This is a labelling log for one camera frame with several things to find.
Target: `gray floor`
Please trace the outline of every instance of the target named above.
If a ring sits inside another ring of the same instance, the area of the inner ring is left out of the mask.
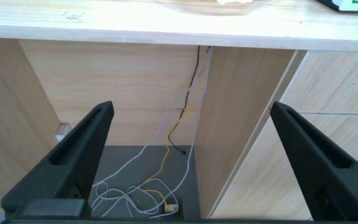
[[[181,149],[186,151],[186,155],[170,147],[170,153],[167,156],[163,170],[159,173],[159,179],[163,180],[168,187],[172,190],[179,184],[186,171],[187,158],[190,151],[190,146],[180,146]],[[96,173],[94,182],[98,182],[105,177],[111,175],[118,170],[129,159],[134,157],[142,149],[142,146],[106,146],[103,151],[102,158],[99,163],[99,168]],[[107,182],[110,187],[114,187],[126,192],[127,188],[132,185],[139,185],[144,180],[155,174],[160,166],[161,161],[165,155],[165,146],[150,146],[143,154],[132,161],[115,177],[112,177]],[[167,189],[158,182],[151,182],[146,184],[143,189],[159,190],[164,196],[167,195]],[[89,196],[89,203],[96,198],[95,188],[92,189]],[[158,202],[162,199],[158,194],[151,193],[157,198]],[[118,193],[109,194],[109,197],[118,196]],[[180,214],[173,215],[172,217],[163,217],[164,219],[184,218],[184,219],[199,219],[200,218],[200,205],[198,201],[197,178],[195,171],[194,155],[190,159],[190,170],[182,183],[181,187],[175,192],[175,196],[182,201]],[[131,198],[138,205],[139,208],[146,210],[155,206],[153,201],[144,193],[134,193]],[[106,212],[115,201],[105,200],[93,212],[92,216],[100,217]],[[139,214],[132,207],[131,210],[135,218],[146,218],[149,215]],[[118,204],[105,216],[110,218],[130,218],[127,211],[126,201],[121,200]]]

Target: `light wood grain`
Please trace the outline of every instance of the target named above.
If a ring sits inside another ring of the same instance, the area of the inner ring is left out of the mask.
[[[59,124],[18,41],[0,39],[0,199],[54,147]]]
[[[188,88],[197,58],[197,46],[28,40],[21,45],[62,122],[74,127],[98,103],[113,102],[107,145],[146,144]],[[200,60],[205,55],[202,47]],[[188,108],[196,108],[204,78],[203,72]],[[164,144],[179,114],[167,120],[153,145]],[[172,141],[191,144],[194,122],[195,115],[189,114]]]
[[[292,50],[214,49],[195,146],[202,217],[247,154],[244,147],[292,56]]]
[[[0,0],[0,37],[358,51],[358,13],[313,0]]]
[[[283,102],[310,113],[358,113],[358,53],[309,52]]]
[[[303,116],[358,160],[358,116]],[[307,220],[310,217],[270,118],[213,218]]]

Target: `drawer front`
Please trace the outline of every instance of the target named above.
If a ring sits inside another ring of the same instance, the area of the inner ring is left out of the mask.
[[[358,160],[358,116],[303,116]],[[212,217],[311,218],[271,118]]]
[[[358,113],[358,53],[308,52],[282,102],[297,111]]]

